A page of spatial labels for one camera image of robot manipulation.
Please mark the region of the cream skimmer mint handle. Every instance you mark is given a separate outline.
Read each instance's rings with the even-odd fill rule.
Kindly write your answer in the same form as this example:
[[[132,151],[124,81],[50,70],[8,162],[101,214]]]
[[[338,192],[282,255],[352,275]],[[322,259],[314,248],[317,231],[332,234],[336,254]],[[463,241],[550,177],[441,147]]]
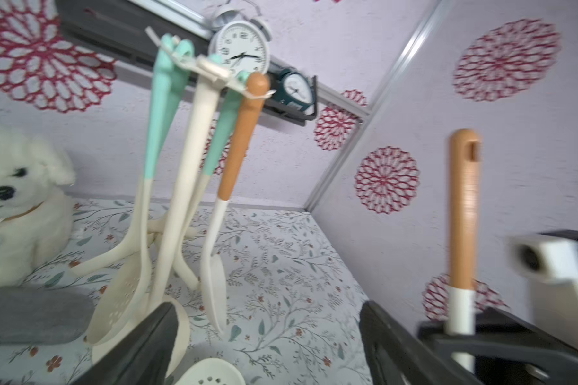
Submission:
[[[148,136],[146,141],[144,173],[138,183],[133,218],[123,240],[113,249],[100,254],[71,269],[72,274],[83,277],[110,266],[141,249],[141,219],[149,217],[150,197],[143,193],[144,184],[156,176],[157,162],[165,139],[178,110],[190,72],[177,67],[171,56],[159,49],[153,66],[151,100],[149,104]]]
[[[242,85],[246,85],[249,75],[250,74],[248,72],[239,72],[237,75],[237,80]],[[215,174],[215,170],[218,168],[218,164],[223,158],[223,154],[228,156],[229,148],[227,146],[229,145],[228,143],[230,142],[231,136],[234,132],[241,104],[242,94],[230,89],[226,93],[214,130],[208,134],[208,141],[205,147],[205,158],[203,159],[202,163],[202,171],[197,178],[194,193],[191,197],[189,208],[186,213],[186,219],[181,232],[183,241],[186,239],[191,239],[194,235],[197,234],[197,230],[190,227],[191,222],[195,213],[197,212],[197,208],[202,202],[203,195],[210,182],[210,179]],[[189,289],[199,289],[199,278],[196,277],[195,273],[191,268],[189,268],[186,261],[184,260],[182,254],[182,245],[179,245],[176,251],[173,261],[173,269],[175,270],[177,276],[184,281]]]
[[[143,193],[149,197],[153,181],[144,184]],[[149,218],[142,218],[140,222],[141,249],[123,258],[125,262],[96,306],[87,332],[88,342],[92,345],[111,341],[133,318],[136,311],[146,307],[143,297],[152,277],[148,220]]]

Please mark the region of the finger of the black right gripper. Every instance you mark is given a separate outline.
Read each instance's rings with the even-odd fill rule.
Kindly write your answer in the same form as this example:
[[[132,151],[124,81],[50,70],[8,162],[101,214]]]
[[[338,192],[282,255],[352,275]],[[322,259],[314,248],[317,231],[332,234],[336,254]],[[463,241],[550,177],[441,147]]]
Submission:
[[[478,314],[474,335],[454,337],[444,326],[424,322],[417,338],[444,358],[467,350],[483,384],[578,384],[578,349],[506,311]]]

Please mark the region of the cream skimmer orange handle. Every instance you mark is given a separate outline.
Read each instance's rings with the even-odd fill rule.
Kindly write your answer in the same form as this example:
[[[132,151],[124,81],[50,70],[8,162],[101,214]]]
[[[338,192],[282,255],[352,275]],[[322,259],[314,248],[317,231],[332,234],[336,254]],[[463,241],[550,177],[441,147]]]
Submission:
[[[449,290],[445,331],[475,333],[475,267],[481,139],[464,128],[450,137]]]

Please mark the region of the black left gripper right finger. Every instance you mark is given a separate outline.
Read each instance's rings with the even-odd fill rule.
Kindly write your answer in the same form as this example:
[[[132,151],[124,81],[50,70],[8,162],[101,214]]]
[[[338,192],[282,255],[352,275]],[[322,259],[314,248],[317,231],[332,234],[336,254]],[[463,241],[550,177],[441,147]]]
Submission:
[[[431,351],[374,301],[363,304],[359,328],[374,384],[480,383],[453,359]]]

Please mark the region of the cream skimmer tan handle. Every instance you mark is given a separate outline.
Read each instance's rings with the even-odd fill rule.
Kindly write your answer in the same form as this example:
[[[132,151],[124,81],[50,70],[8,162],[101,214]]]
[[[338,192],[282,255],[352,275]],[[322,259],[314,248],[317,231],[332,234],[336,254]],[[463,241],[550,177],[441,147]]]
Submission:
[[[189,368],[175,385],[245,385],[240,371],[223,359],[203,359]]]

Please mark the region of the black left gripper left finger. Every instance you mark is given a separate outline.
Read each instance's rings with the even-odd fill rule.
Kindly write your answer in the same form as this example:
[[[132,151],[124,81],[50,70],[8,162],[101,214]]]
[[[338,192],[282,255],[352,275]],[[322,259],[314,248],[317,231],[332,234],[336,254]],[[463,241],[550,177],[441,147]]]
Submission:
[[[177,333],[175,307],[162,303],[74,384],[163,384]]]

